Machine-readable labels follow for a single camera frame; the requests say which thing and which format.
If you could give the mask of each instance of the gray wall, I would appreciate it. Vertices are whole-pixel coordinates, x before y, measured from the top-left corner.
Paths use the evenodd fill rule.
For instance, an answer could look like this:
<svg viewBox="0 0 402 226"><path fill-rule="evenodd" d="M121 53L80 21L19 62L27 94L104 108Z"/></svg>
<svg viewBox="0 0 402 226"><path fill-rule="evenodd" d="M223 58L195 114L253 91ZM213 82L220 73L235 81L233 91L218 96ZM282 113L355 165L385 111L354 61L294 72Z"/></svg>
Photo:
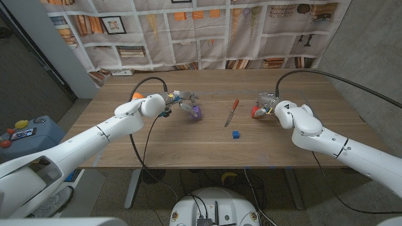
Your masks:
<svg viewBox="0 0 402 226"><path fill-rule="evenodd" d="M401 103L401 1L352 1L318 69ZM402 157L402 109L350 85L332 82L393 154Z"/></svg>
<svg viewBox="0 0 402 226"><path fill-rule="evenodd" d="M39 1L3 0L31 39L78 98L94 98L98 89L57 32Z"/></svg>

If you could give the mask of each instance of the knife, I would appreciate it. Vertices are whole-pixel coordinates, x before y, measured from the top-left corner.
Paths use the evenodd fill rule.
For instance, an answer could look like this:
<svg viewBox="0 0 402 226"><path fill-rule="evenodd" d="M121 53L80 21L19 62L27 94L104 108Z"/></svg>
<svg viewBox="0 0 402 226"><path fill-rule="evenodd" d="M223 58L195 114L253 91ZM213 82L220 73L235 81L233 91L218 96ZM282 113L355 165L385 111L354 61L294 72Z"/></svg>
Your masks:
<svg viewBox="0 0 402 226"><path fill-rule="evenodd" d="M231 122L232 117L233 117L233 113L234 113L234 109L236 109L238 103L239 103L239 99L236 99L236 100L234 101L234 104L233 104L231 113L229 113L229 116L228 116L227 121L226 121L226 123L225 123L225 127L227 127L227 125L229 125L229 123Z"/></svg>

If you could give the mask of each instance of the concrete wall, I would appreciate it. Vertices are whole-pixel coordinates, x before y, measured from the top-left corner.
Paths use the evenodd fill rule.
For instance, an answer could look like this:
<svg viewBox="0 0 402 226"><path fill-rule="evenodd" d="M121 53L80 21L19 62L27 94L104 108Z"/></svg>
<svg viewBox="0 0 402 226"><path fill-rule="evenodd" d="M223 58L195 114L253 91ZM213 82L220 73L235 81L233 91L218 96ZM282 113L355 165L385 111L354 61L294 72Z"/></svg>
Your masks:
<svg viewBox="0 0 402 226"><path fill-rule="evenodd" d="M402 1L352 1L318 69L402 103ZM393 154L402 157L402 109L332 82Z"/></svg>

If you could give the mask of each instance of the framed picture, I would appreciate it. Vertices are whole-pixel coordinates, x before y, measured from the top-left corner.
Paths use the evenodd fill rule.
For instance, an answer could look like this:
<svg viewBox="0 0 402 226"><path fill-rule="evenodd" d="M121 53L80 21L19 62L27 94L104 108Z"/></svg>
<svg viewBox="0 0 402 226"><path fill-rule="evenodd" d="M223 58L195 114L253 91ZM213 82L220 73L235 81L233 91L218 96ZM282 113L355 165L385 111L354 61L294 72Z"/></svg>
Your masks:
<svg viewBox="0 0 402 226"><path fill-rule="evenodd" d="M190 3L192 0L171 0L171 3Z"/></svg>
<svg viewBox="0 0 402 226"><path fill-rule="evenodd" d="M126 30L124 29L120 16L106 16L102 17L101 19L108 35L126 34Z"/></svg>

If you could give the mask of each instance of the wooden table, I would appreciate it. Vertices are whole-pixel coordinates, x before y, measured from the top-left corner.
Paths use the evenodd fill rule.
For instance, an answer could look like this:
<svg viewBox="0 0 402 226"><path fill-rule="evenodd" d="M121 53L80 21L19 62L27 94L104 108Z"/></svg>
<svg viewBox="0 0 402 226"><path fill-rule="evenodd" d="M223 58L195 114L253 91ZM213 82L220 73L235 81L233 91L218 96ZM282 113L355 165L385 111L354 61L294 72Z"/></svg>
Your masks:
<svg viewBox="0 0 402 226"><path fill-rule="evenodd" d="M189 90L200 99L202 120L194 122L179 106L170 117L159 118L151 132L145 164L149 168L296 168L317 167L311 152L291 141L292 129L283 129L274 115L253 119L251 109L260 92L273 92L276 81L289 70L183 70L132 77L111 77L77 119L65 140L110 118L125 103L132 88L150 76L162 78L169 92ZM343 136L389 152L373 130L323 76L299 73L286 77L281 96L298 105L308 104L324 126ZM160 81L142 84L138 92L161 93ZM240 103L228 127L224 127L235 101ZM146 137L154 119L144 118L145 126L134 134L143 154ZM239 139L232 131L240 132ZM343 167L330 156L317 154L324 167ZM90 158L81 168L140 168L129 137L108 145L103 153Z"/></svg>

